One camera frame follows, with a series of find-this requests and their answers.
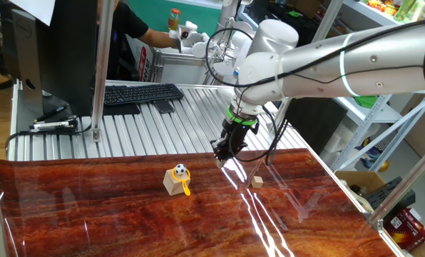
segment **black keyboard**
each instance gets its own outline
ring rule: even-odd
[[[156,100],[181,99],[183,93],[173,84],[158,84],[149,86],[107,86],[105,105],[144,104]]]

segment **wooden cube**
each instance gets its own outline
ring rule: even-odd
[[[262,177],[254,176],[250,182],[253,188],[261,188],[263,186]]]
[[[165,178],[163,179],[163,185],[167,189],[168,193],[170,194],[170,196],[174,196],[179,193],[184,193],[183,182],[175,180],[171,173],[171,169],[167,170],[165,172]],[[187,173],[184,173],[183,175],[179,175],[177,178],[184,180],[187,177]],[[187,184],[187,186],[189,186],[190,178],[185,183]]]

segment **robotic arm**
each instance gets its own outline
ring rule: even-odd
[[[240,85],[248,86],[235,87],[236,96],[227,110],[221,137],[211,142],[218,165],[246,147],[244,137],[268,101],[425,90],[425,24],[407,25],[402,25],[404,29],[381,27],[325,39],[280,55],[249,55],[239,73]],[[368,40],[376,34],[381,36]],[[339,50],[360,41],[363,44],[357,47]],[[278,74],[294,70],[299,71],[278,78]],[[275,79],[258,83],[271,77]]]

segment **desk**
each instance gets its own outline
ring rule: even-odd
[[[142,86],[147,83],[107,81],[107,85]],[[210,140],[217,139],[222,131],[222,120],[230,104],[233,89],[226,86],[178,85],[185,94],[181,100],[171,101],[175,112],[159,114],[152,104],[141,104],[139,115],[117,115],[103,117],[102,141],[92,142],[90,131],[77,136],[20,136],[10,143],[9,160],[40,161],[66,158],[100,158],[120,156],[146,156],[177,153],[211,153]],[[17,96],[15,86],[11,132],[16,132]],[[265,150],[271,143],[268,130],[270,118],[259,116],[262,123],[257,135],[248,133],[246,142],[249,150]],[[91,117],[79,119],[80,129],[91,122]],[[361,211],[364,209],[339,182],[319,156],[293,129],[288,128],[278,149],[307,148],[332,179]],[[386,234],[380,234],[389,247],[397,247]]]

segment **wooden table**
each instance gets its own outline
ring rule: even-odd
[[[178,163],[191,196],[163,186]],[[306,149],[222,170],[211,153],[0,161],[2,192],[12,256],[394,255]]]

